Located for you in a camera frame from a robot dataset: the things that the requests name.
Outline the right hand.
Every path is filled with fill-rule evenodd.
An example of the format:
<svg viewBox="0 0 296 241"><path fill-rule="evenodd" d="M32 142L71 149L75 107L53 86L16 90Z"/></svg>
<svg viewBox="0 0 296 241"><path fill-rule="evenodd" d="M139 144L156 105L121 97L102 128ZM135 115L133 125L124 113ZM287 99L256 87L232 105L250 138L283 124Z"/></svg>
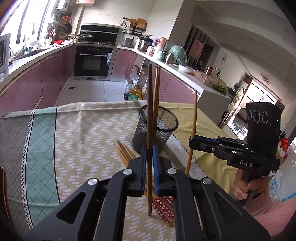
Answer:
<svg viewBox="0 0 296 241"><path fill-rule="evenodd" d="M266 190L269 184L268 176L263 176L249 183L244 180L243 170L238 169L235 174L234 185L234 196L238 200L243 200L248 197L249 190L255 190L255 194L261 194Z"/></svg>

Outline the pink sleeve forearm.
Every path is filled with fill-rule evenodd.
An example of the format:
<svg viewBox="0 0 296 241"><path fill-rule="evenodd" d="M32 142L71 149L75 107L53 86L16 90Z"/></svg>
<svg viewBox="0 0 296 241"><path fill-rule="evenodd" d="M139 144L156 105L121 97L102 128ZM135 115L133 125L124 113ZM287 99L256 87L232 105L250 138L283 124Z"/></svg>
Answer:
<svg viewBox="0 0 296 241"><path fill-rule="evenodd" d="M255 218L270 234L279 235L289 223L295 212L295 196L284 202L272 201L266 189L252 200L245 210Z"/></svg>

